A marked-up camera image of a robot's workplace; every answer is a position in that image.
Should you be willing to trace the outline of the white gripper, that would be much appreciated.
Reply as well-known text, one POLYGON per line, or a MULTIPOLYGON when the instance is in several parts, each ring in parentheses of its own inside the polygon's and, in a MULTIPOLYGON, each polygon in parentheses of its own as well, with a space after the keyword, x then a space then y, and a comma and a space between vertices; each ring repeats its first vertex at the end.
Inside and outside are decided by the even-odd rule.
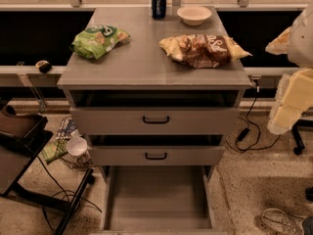
MULTIPOLYGON (((288 53, 290 62, 299 67, 313 67, 313 3, 309 4, 286 28, 272 40, 265 51, 273 55, 288 53)), ((313 70, 300 69, 284 74, 279 81, 272 106, 268 130, 284 134, 291 130, 301 115, 313 106, 313 70)))

